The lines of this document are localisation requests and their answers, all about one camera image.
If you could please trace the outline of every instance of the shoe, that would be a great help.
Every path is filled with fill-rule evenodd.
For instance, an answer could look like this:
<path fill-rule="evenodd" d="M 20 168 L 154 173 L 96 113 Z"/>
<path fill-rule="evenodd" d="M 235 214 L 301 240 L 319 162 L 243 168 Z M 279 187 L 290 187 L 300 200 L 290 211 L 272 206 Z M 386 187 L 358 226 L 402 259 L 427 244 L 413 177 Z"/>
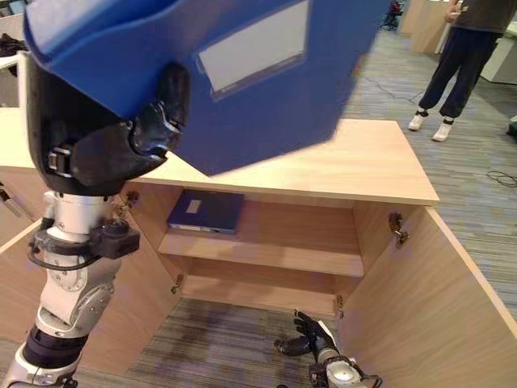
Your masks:
<path fill-rule="evenodd" d="M 452 129 L 452 123 L 444 121 L 436 131 L 436 133 L 433 135 L 433 141 L 445 141 L 445 139 L 448 138 L 449 133 Z"/>
<path fill-rule="evenodd" d="M 407 126 L 407 128 L 413 132 L 418 131 L 428 116 L 429 116 L 429 113 L 427 113 L 426 111 L 424 111 L 424 112 L 417 111 L 414 114 L 413 120 L 410 122 L 410 124 Z"/>

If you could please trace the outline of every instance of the blue book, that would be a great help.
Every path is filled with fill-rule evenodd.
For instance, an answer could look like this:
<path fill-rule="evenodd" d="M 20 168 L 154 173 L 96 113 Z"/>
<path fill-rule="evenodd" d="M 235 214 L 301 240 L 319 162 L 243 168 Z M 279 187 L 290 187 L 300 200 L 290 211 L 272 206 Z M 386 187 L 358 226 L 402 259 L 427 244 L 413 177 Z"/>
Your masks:
<path fill-rule="evenodd" d="M 242 194 L 183 190 L 168 223 L 181 230 L 236 234 L 243 202 Z"/>

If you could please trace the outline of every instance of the white sneaker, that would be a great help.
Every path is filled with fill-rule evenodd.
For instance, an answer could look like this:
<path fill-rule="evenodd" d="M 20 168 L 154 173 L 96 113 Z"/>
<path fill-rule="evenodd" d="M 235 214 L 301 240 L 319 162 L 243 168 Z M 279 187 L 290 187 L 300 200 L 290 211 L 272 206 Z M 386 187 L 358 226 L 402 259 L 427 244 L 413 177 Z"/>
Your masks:
<path fill-rule="evenodd" d="M 413 120 L 407 126 L 410 131 L 418 131 L 427 117 L 421 115 L 414 115 Z"/>
<path fill-rule="evenodd" d="M 436 133 L 433 136 L 434 141 L 445 141 L 449 136 L 449 132 L 451 132 L 452 124 L 442 123 Z"/>

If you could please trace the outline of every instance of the robotic hand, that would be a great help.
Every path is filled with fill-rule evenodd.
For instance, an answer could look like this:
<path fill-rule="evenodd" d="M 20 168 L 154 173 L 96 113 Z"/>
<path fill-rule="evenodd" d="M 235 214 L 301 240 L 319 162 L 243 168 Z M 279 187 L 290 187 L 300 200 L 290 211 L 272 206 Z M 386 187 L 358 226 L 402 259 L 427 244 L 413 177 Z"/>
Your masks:
<path fill-rule="evenodd" d="M 316 363 L 309 366 L 313 388 L 367 388 L 367 381 L 374 381 L 372 388 L 382 385 L 379 376 L 365 374 L 353 359 L 339 353 L 334 337 L 322 321 L 296 310 L 294 324 L 301 337 L 277 340 L 275 347 L 285 356 L 313 354 Z"/>

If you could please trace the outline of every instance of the black pants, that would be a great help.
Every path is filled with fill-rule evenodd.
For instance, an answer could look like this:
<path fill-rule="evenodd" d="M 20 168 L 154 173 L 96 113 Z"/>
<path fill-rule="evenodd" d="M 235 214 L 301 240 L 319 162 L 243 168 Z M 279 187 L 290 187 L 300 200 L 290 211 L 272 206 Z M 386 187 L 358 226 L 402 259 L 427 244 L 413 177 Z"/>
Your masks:
<path fill-rule="evenodd" d="M 424 109 L 433 108 L 442 97 L 448 82 L 459 69 L 456 84 L 439 110 L 442 116 L 458 117 L 469 101 L 483 67 L 495 50 L 496 40 L 501 36 L 495 32 L 451 28 L 438 68 L 419 106 Z"/>

